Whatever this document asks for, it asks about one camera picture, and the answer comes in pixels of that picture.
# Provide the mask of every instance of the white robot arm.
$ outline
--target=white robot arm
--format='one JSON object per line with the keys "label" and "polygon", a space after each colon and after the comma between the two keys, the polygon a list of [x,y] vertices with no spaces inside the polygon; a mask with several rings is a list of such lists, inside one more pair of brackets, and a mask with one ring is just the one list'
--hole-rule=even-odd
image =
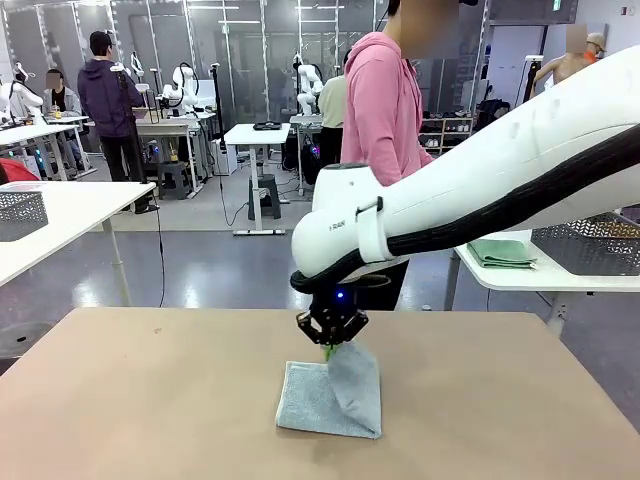
{"label": "white robot arm", "polygon": [[[594,95],[602,88],[605,97]],[[390,187],[367,166],[323,169],[313,211],[293,234],[299,271],[291,284],[330,308],[338,285],[365,265],[640,203],[638,185],[640,46],[556,85]],[[299,318],[301,328],[308,320]]]}
{"label": "white robot arm", "polygon": [[33,123],[38,125],[45,123],[42,115],[42,98],[33,93],[29,87],[15,80],[10,83],[4,83],[0,86],[0,105],[2,106],[2,123],[11,120],[11,99],[18,98],[22,105],[26,107],[29,116],[32,117]]}
{"label": "white robot arm", "polygon": [[183,62],[180,66],[176,67],[172,77],[175,87],[167,84],[162,89],[163,99],[178,102],[175,105],[169,103],[168,106],[170,108],[181,107],[184,113],[193,112],[193,106],[198,103],[198,92],[197,90],[195,92],[193,90],[194,78],[197,81],[193,69],[186,63]]}
{"label": "white robot arm", "polygon": [[324,85],[313,65],[300,65],[298,67],[300,75],[300,91],[298,102],[302,107],[303,115],[312,115],[313,107],[316,105],[316,98],[322,92]]}

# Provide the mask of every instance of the pink hoodie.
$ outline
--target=pink hoodie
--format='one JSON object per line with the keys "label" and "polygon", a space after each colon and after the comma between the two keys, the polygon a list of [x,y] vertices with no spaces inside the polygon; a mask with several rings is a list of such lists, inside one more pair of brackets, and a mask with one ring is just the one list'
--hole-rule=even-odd
{"label": "pink hoodie", "polygon": [[418,142],[422,94],[400,47],[370,33],[353,46],[346,72],[342,163],[368,164],[384,186],[431,163]]}

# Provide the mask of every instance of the black stool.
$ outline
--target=black stool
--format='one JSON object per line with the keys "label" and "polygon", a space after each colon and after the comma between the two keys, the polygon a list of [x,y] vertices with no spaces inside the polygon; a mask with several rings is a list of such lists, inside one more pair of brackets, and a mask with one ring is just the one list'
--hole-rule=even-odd
{"label": "black stool", "polygon": [[[165,186],[166,175],[173,179],[175,186]],[[187,167],[182,162],[162,162],[158,164],[158,197],[162,199],[165,193],[173,195],[178,200],[185,200],[189,195],[189,178]]]}
{"label": "black stool", "polygon": [[[280,213],[280,197],[278,196],[278,185],[276,184],[276,177],[273,175],[263,175],[258,178],[258,188],[266,188],[269,190],[269,196],[271,197],[271,205],[263,205],[260,200],[260,206],[262,208],[262,216],[271,216],[278,219],[282,216]],[[249,178],[249,220],[255,220],[256,215],[253,211],[253,180]]]}

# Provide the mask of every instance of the man in purple jacket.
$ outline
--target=man in purple jacket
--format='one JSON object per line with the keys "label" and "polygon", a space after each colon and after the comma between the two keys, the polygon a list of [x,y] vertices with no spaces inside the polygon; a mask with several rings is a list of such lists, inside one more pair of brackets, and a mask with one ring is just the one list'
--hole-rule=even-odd
{"label": "man in purple jacket", "polygon": [[[142,182],[136,167],[134,141],[130,136],[123,93],[120,91],[116,73],[111,71],[114,64],[113,44],[111,37],[105,32],[93,32],[89,45],[94,58],[89,60],[78,73],[78,94],[82,109],[96,124],[96,131],[102,143],[102,151],[111,180],[114,182]],[[144,105],[142,95],[136,90],[133,80],[127,75],[128,94],[132,107]],[[127,161],[129,177],[122,165],[122,152]],[[149,197],[136,201],[135,213],[147,213],[157,210],[149,205]]]}

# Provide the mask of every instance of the mesh basket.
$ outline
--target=mesh basket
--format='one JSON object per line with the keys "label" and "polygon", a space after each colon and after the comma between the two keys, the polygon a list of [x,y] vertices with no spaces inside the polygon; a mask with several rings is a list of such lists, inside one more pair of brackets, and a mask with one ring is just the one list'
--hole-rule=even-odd
{"label": "mesh basket", "polygon": [[614,213],[534,230],[531,241],[574,275],[640,275],[640,226]]}
{"label": "mesh basket", "polygon": [[0,242],[13,242],[49,223],[40,192],[0,192]]}

